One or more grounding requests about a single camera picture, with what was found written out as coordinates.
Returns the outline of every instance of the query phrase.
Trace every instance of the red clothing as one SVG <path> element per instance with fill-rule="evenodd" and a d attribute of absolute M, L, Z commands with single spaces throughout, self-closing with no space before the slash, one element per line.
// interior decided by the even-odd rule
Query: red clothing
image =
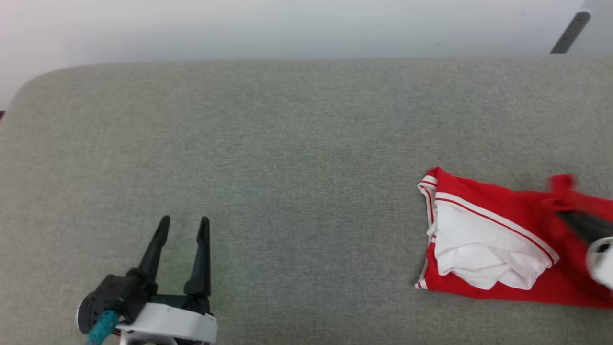
<path fill-rule="evenodd" d="M 554 176 L 550 184 L 548 193 L 514 192 L 430 170 L 418 185 L 430 229 L 426 266 L 416 287 L 482 299 L 613 308 L 611 291 L 587 270 L 588 245 L 555 213 L 581 210 L 613 222 L 613 201 L 574 191 L 568 175 Z M 466 235 L 454 237 L 458 231 Z M 455 246 L 455 241 L 462 243 Z M 444 260 L 444 269 L 438 260 Z"/>

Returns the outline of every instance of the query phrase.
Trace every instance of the teal connector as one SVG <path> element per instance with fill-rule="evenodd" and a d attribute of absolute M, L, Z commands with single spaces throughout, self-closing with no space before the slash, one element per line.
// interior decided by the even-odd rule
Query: teal connector
<path fill-rule="evenodd" d="M 119 317 L 117 313 L 111 310 L 105 311 L 94 325 L 94 328 L 87 334 L 88 342 L 86 345 L 102 345 L 109 335 L 113 334 L 118 324 Z"/>

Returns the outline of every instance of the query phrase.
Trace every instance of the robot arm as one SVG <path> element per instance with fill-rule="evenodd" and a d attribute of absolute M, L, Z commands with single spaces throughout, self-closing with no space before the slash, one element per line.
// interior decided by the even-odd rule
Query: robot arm
<path fill-rule="evenodd" d="M 592 279 L 613 290 L 613 224 L 586 212 L 558 215 L 589 245 L 586 265 Z"/>
<path fill-rule="evenodd" d="M 217 320 L 208 301 L 211 295 L 208 218 L 202 217 L 200 223 L 198 250 L 191 278 L 183 289 L 185 295 L 158 295 L 155 279 L 169 228 L 170 217 L 164 216 L 139 267 L 131 268 L 121 277 L 109 274 L 85 297 L 77 311 L 77 325 L 82 333 L 96 329 L 97 323 L 104 321 L 103 314 L 111 311 L 118 317 L 118 324 L 110 323 L 110 328 L 121 338 L 121 345 L 215 343 Z"/>

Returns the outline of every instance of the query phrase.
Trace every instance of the gray cushion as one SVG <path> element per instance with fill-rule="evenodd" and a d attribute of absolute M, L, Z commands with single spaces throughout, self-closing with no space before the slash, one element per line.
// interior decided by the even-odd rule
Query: gray cushion
<path fill-rule="evenodd" d="M 113 64 L 38 77 L 0 123 L 0 343 L 80 344 L 138 265 L 181 293 L 211 220 L 220 344 L 599 344 L 608 310 L 416 290 L 426 170 L 613 198 L 613 57 Z"/>

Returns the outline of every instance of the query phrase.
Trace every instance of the white fabric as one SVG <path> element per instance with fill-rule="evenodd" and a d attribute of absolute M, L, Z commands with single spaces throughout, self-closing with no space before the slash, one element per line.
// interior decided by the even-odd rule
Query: white fabric
<path fill-rule="evenodd" d="M 472 211 L 477 215 L 496 221 L 499 226 L 506 228 L 509 231 L 515 232 L 516 234 L 520 235 L 520 237 L 527 239 L 528 243 L 534 246 L 535 249 L 538 249 L 539 251 L 546 251 L 547 254 L 545 255 L 548 255 L 554 263 L 558 262 L 558 260 L 560 259 L 555 250 L 551 248 L 545 241 L 543 241 L 537 235 L 531 233 L 530 231 L 521 227 L 510 219 L 504 218 L 488 209 L 485 209 L 473 203 L 469 203 L 468 201 L 453 194 L 436 192 L 435 197 L 437 202 L 450 202 L 452 204 L 455 204 L 456 206 L 461 206 L 461 209 L 463 208 L 464 210 Z"/>
<path fill-rule="evenodd" d="M 529 239 L 453 203 L 437 200 L 435 221 L 428 234 L 436 236 L 438 273 L 451 272 L 479 289 L 497 281 L 530 290 L 551 259 Z"/>

